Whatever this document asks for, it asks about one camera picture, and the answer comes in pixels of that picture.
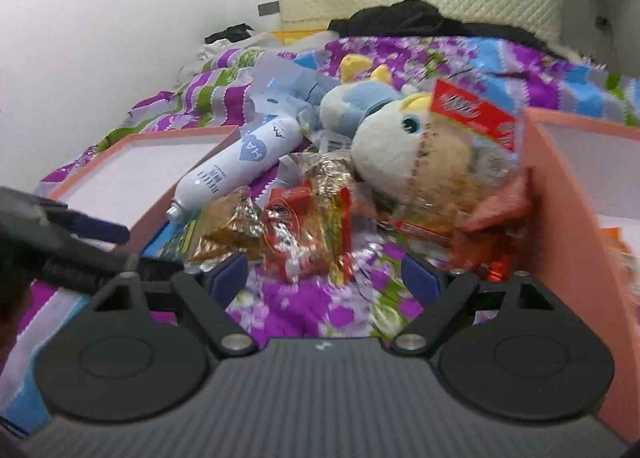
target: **clear plastic wrapper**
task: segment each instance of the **clear plastic wrapper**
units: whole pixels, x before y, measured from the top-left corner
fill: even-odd
[[[311,135],[311,142],[318,147],[319,153],[330,153],[338,149],[351,148],[351,139],[331,130],[320,130]]]
[[[187,260],[215,265],[233,253],[260,260],[264,252],[262,212],[248,187],[205,204],[192,226]]]
[[[396,228],[449,244],[456,227],[513,172],[514,127],[508,113],[439,80]]]
[[[508,279],[522,268],[533,214],[532,169],[527,168],[478,204],[456,230],[449,268],[473,271],[488,281]]]
[[[264,268],[284,279],[328,270],[330,252],[311,189],[274,189],[264,208]]]
[[[351,152],[336,149],[329,153],[292,153],[292,160],[298,165],[300,180],[308,185],[318,206],[330,206],[333,197],[344,187],[351,193],[351,213],[366,218],[376,218],[376,208],[369,186],[357,182],[351,173]]]

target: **black cable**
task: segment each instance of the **black cable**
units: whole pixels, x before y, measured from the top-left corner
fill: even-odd
[[[21,428],[19,425],[14,424],[8,418],[0,416],[0,427],[3,427],[10,435],[16,438],[22,439],[28,437],[30,434]]]

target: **bed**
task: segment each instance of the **bed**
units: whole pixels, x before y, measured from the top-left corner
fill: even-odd
[[[279,0],[283,32],[325,28],[333,18],[347,18],[359,9],[400,0]],[[519,26],[539,38],[557,42],[561,0],[427,0],[452,18]],[[247,87],[254,65],[266,51],[294,60],[300,56],[284,45],[225,45],[203,48],[190,71],[181,71],[181,85],[159,92],[135,105],[122,125],[101,142],[89,146],[77,159],[42,180],[40,194],[47,194],[68,175],[120,139],[140,131],[161,131],[212,125],[243,126],[250,118]],[[374,64],[386,63],[396,86],[411,84],[432,89],[436,77],[446,77],[472,89],[516,116],[533,106],[574,111],[619,123],[638,121],[640,82],[550,57],[527,47],[491,38],[343,38],[320,45],[304,56],[312,66],[336,76],[347,54],[362,54]],[[275,168],[252,184],[252,195],[268,193]],[[156,254],[161,239],[147,249]],[[266,281],[259,269],[252,271],[244,291],[228,313],[256,338],[260,345],[270,337],[366,337],[390,338],[421,311],[401,279],[403,252],[393,240],[378,244],[375,257],[353,286],[332,291],[313,279],[295,289]],[[33,356],[37,350],[79,311],[84,298],[33,285],[34,305],[20,327],[21,336],[0,380],[0,411],[33,431],[48,415],[33,380]]]

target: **blue plush toy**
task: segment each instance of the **blue plush toy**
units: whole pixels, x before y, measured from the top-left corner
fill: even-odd
[[[377,67],[367,80],[351,82],[371,65],[371,60],[364,56],[349,54],[344,57],[340,63],[342,84],[329,90],[320,102],[322,128],[353,139],[366,117],[386,104],[402,99],[402,93],[391,86],[391,74],[386,65]]]

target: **pink box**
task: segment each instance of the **pink box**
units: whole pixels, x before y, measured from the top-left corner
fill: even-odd
[[[623,226],[640,256],[640,130],[566,112],[526,111],[522,164],[540,195],[530,269],[609,346],[613,384],[599,417],[640,438],[640,349],[622,267],[601,227]]]
[[[128,135],[49,194],[70,209],[126,225],[130,240],[114,250],[141,252],[166,222],[175,187],[185,174],[240,138],[220,126]]]

